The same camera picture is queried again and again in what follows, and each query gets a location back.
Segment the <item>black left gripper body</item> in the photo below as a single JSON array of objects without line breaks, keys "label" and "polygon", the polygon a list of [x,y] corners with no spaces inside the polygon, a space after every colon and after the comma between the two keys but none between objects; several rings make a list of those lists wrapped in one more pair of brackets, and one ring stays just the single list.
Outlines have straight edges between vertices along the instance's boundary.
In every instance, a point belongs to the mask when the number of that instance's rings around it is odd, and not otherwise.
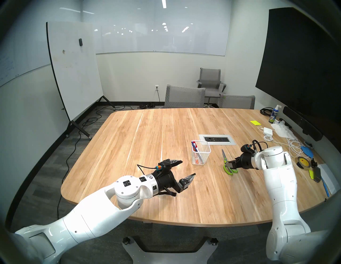
[{"label": "black left gripper body", "polygon": [[177,194],[175,192],[168,190],[168,188],[173,188],[177,193],[180,190],[178,182],[171,171],[162,172],[162,170],[155,170],[155,179],[158,185],[158,193],[156,195],[176,197]]}]

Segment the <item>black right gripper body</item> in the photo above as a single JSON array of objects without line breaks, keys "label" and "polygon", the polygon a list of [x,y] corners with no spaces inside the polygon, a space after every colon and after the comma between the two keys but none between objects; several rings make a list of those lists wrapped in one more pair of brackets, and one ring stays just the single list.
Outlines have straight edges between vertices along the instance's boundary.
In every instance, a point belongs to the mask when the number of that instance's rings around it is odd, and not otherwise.
[{"label": "black right gripper body", "polygon": [[256,154],[243,153],[237,157],[237,169],[257,169],[255,163]]}]

